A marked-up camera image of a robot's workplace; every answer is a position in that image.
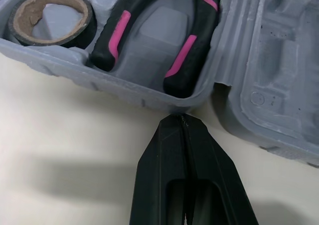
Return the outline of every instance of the black pliers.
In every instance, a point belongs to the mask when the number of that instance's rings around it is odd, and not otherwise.
[[[110,71],[139,15],[155,0],[118,0],[99,37],[91,61]],[[192,95],[217,26],[219,0],[193,0],[195,20],[189,37],[164,79],[164,90],[178,98]]]
[[[232,160],[188,115],[163,119],[139,161],[130,225],[258,225]]]

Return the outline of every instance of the pink and black handle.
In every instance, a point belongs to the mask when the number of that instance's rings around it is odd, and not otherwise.
[[[91,54],[95,66],[111,71],[135,21],[155,0],[118,0]],[[217,26],[219,0],[194,0],[195,21],[191,34],[167,72],[163,87],[178,98],[192,95]]]
[[[177,98],[190,97],[210,50],[218,23],[219,0],[195,0],[195,20],[184,46],[164,79],[164,91]]]
[[[139,15],[155,0],[118,0],[91,54],[93,64],[113,69]]]

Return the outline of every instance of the tape roll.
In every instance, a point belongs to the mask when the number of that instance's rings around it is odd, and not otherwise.
[[[82,19],[66,36],[45,40],[32,36],[34,26],[42,19],[43,10],[47,4],[66,5],[83,14]],[[78,47],[85,49],[94,39],[97,31],[97,22],[92,5],[88,0],[22,0],[12,10],[8,22],[12,35],[22,45],[63,47]]]

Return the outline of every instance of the tool case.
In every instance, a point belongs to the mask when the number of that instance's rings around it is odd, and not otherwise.
[[[230,133],[319,167],[319,0],[221,0],[211,50],[193,95],[185,99],[165,94],[162,82],[193,23],[192,0],[157,0],[149,6],[110,72],[92,65],[89,55],[117,0],[88,0],[97,34],[86,49],[20,45],[7,25],[19,1],[0,0],[0,52],[5,56],[169,113],[199,106],[217,85],[214,107]],[[67,28],[58,25],[55,33]]]

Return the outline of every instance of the white table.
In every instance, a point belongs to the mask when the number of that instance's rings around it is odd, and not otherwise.
[[[137,162],[166,114],[0,55],[0,224],[128,225]],[[203,119],[233,159],[260,225],[319,224],[319,169]]]

